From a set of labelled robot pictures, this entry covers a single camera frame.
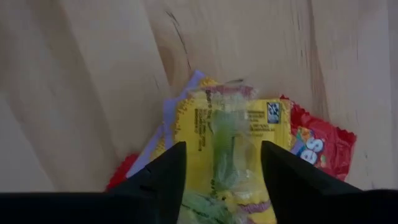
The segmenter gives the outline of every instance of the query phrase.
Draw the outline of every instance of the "wooden surface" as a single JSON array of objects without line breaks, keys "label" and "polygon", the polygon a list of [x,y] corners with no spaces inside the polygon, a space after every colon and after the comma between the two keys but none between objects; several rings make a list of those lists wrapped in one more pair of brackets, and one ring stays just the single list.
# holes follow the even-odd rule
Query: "wooden surface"
[{"label": "wooden surface", "polygon": [[103,190],[194,69],[353,131],[348,182],[398,187],[397,1],[143,2],[0,1],[1,155],[26,155],[7,189]]},{"label": "wooden surface", "polygon": [[387,1],[145,3],[174,95],[193,69],[286,94],[358,135],[348,182],[397,187]]},{"label": "wooden surface", "polygon": [[0,34],[1,91],[55,190],[103,190],[168,96],[144,6],[6,0]]}]

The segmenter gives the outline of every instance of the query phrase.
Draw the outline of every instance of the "logo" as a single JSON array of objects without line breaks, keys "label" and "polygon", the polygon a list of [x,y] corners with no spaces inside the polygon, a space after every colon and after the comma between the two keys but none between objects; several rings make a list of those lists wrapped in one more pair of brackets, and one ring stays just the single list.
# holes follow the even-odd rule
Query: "logo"
[{"label": "logo", "polygon": [[279,103],[267,103],[269,124],[279,124],[279,106]]},{"label": "logo", "polygon": [[305,147],[298,152],[298,156],[300,156],[303,160],[315,164],[318,155],[317,153],[321,152],[323,149],[323,141],[321,139],[315,139],[314,137],[310,137],[305,144]]}]

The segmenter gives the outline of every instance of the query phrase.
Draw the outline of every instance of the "plastic packaging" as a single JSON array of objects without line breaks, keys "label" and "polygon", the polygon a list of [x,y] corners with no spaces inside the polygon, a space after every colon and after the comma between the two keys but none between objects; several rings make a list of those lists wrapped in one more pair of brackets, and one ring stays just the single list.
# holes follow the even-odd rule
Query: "plastic packaging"
[{"label": "plastic packaging", "polygon": [[289,101],[252,100],[255,90],[238,83],[209,86],[191,96],[179,103],[172,133],[173,142],[187,143],[186,190],[224,199],[252,223],[275,223],[262,176],[261,142],[290,149]]},{"label": "plastic packaging", "polygon": [[237,208],[230,211],[225,201],[186,190],[183,195],[178,224],[245,224],[248,217]]},{"label": "plastic packaging", "polygon": [[351,164],[355,134],[312,116],[294,102],[291,126],[295,137],[291,152],[327,174],[344,180]]}]

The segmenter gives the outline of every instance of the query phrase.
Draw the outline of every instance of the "pile of wrappers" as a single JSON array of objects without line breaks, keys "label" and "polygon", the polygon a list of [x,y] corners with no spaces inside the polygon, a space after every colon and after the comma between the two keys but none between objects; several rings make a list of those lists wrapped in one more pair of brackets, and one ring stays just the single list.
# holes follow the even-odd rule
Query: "pile of wrappers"
[{"label": "pile of wrappers", "polygon": [[[192,90],[202,93],[202,97],[207,100],[215,95],[238,92],[241,98],[248,102],[242,116],[248,121],[247,138],[254,149],[249,162],[245,163],[245,166],[250,167],[250,172],[244,173],[245,178],[250,175],[254,177],[247,179],[250,188],[234,187],[234,190],[215,191],[214,185],[217,184],[217,180],[211,169],[216,166],[216,162],[210,149],[214,145],[210,144],[209,138],[210,131],[214,130],[210,130],[212,127],[208,122],[211,109],[214,111],[215,106],[201,105],[202,101],[198,101],[191,94]],[[260,148],[264,140],[272,141],[327,174],[345,180],[356,141],[353,133],[312,116],[286,96],[254,99],[254,93],[255,90],[249,86],[219,85],[202,72],[195,71],[180,96],[165,101],[163,123],[157,128],[145,149],[140,155],[132,154],[126,158],[111,179],[108,188],[134,175],[179,141],[187,143],[186,193],[179,218],[183,221],[196,217],[194,223],[276,223],[266,186],[260,178]],[[207,162],[209,158],[213,158],[210,163]],[[206,207],[206,211],[191,214],[192,211],[197,212],[201,209],[195,206],[199,206],[199,201],[205,197],[208,198],[200,206],[203,209]],[[196,204],[190,205],[190,198]],[[213,208],[226,212],[220,214],[209,211]],[[182,213],[182,209],[191,213]]]}]

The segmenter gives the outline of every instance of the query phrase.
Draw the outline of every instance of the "candy wrapper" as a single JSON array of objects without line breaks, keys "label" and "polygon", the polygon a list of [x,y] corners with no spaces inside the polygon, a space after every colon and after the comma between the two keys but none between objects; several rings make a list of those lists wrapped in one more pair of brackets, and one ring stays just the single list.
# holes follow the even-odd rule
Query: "candy wrapper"
[{"label": "candy wrapper", "polygon": [[351,164],[355,134],[312,116],[294,102],[291,116],[294,137],[291,152],[327,174],[344,180]]},{"label": "candy wrapper", "polygon": [[[166,100],[165,105],[168,105],[166,106],[168,110],[175,111],[178,102],[187,97],[189,90],[197,88],[198,86],[207,86],[214,83],[214,80],[207,78],[201,71],[196,70],[181,94],[174,99]],[[145,165],[154,160],[156,157],[160,156],[165,151],[165,124],[170,123],[170,119],[173,119],[173,117],[175,117],[175,115],[172,113],[168,113],[168,116],[165,116],[166,122],[161,124],[156,129],[155,134],[151,137],[148,144],[145,146],[144,150],[139,154],[139,156],[137,154],[131,154],[125,158],[109,181],[109,184],[106,187],[107,189],[110,189],[125,181],[128,177],[140,171],[143,167],[145,167]]]},{"label": "candy wrapper", "polygon": [[184,191],[178,224],[251,224],[245,211],[233,211],[224,200],[186,190]]},{"label": "candy wrapper", "polygon": [[186,190],[224,200],[252,223],[275,223],[262,176],[261,142],[290,149],[290,102],[251,100],[253,91],[236,85],[196,91],[178,105],[172,143],[187,143]]}]

